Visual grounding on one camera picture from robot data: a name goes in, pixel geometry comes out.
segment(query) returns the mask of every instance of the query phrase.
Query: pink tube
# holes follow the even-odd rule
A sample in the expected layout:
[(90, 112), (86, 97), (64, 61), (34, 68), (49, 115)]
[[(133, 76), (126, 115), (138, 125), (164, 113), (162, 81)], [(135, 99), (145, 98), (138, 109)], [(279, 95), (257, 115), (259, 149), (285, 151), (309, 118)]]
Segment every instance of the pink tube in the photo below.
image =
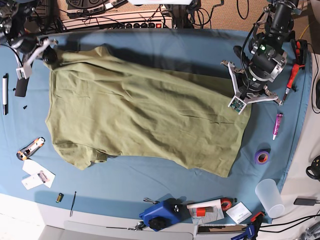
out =
[(278, 113), (276, 115), (275, 124), (274, 124), (274, 128), (273, 128), (273, 140), (275, 140), (276, 136), (278, 135), (278, 130), (279, 130), (281, 119), (283, 116), (284, 115), (282, 113)]

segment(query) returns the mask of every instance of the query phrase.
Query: blue tool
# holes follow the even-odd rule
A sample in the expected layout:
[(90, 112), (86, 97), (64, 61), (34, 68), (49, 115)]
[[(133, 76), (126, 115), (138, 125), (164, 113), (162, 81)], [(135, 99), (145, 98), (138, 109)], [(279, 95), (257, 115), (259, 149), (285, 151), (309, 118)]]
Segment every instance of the blue tool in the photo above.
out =
[(245, 228), (244, 233), (238, 236), (232, 237), (231, 240), (251, 239), (254, 235), (255, 235), (255, 226), (250, 224)]
[(181, 222), (181, 214), (177, 205), (172, 205), (167, 201), (152, 201), (148, 198), (145, 198), (144, 201), (154, 205), (140, 213), (139, 218), (154, 231), (158, 232)]
[(261, 227), (261, 223), (264, 217), (264, 213), (263, 212), (259, 212), (258, 214), (256, 214), (253, 218), (251, 218), (251, 222), (246, 228), (244, 233), (232, 237), (231, 240), (256, 240), (258, 237), (258, 231)]

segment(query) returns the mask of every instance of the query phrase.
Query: plastic cup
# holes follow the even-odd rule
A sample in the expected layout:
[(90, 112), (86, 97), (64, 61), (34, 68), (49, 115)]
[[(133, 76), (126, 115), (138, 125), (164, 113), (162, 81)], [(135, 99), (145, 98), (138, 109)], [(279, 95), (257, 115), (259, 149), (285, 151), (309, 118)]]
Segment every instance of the plastic cup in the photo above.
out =
[(276, 219), (284, 213), (285, 206), (273, 179), (265, 179), (259, 182), (255, 187), (255, 194), (270, 218)]

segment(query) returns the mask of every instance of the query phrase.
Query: blue tablecloth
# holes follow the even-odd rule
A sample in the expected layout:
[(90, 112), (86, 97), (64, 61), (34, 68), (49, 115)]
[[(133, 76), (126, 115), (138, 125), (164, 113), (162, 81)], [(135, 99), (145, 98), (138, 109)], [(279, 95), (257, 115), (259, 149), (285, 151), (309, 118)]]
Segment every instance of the blue tablecloth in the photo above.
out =
[[(220, 62), (228, 60), (241, 67), (233, 46), (242, 45), (246, 35), (246, 32), (230, 30), (117, 29), (51, 38), (56, 38), (58, 47), (65, 50), (89, 50), (106, 44), (112, 54), (127, 61), (229, 79), (227, 68)], [(288, 43), (284, 48), (288, 52), (288, 64), (269, 84), (270, 90), (280, 98), (294, 58)], [(49, 70), (36, 60), (26, 97), (15, 97), (17, 64), (14, 55), (4, 47), (0, 47), (0, 54), (0, 74), (9, 74), (9, 113), (0, 117), (0, 193), (70, 209), (76, 191), (75, 211), (134, 219), (150, 206), (143, 202), (144, 197), (176, 198), (182, 202), (231, 197), (243, 202), (252, 214), (261, 211), (263, 207), (255, 195), (255, 187), (262, 179), (271, 178), (277, 182), (279, 190), (282, 189), (303, 127), (312, 81), (309, 56), (305, 70), (300, 70), (296, 77), (297, 91), (289, 94), (283, 106), (274, 102), (253, 104), (241, 149), (228, 178), (200, 169), (188, 170), (166, 159), (138, 156), (110, 158), (107, 163), (97, 163), (81, 171), (61, 159), (51, 143), (45, 124), (50, 105)], [(273, 127), (279, 112), (284, 117), (273, 141)], [(27, 174), (16, 152), (37, 137), (44, 137), (46, 142), (31, 159), (56, 177), (51, 188), (41, 185), (26, 190), (21, 180)], [(271, 149), (270, 161), (256, 165), (255, 152), (265, 148)], [(60, 203), (56, 203), (58, 193), (64, 194)], [(226, 217), (220, 223), (233, 221)]]

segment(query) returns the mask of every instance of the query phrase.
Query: green t-shirt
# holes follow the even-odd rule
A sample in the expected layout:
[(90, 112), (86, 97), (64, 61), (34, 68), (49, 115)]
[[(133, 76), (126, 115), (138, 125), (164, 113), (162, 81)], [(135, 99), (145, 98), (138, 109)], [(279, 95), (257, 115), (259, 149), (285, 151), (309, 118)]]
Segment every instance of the green t-shirt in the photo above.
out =
[(231, 80), (123, 61), (104, 47), (58, 51), (46, 119), (55, 150), (83, 170), (148, 156), (227, 177), (251, 108), (228, 107)]

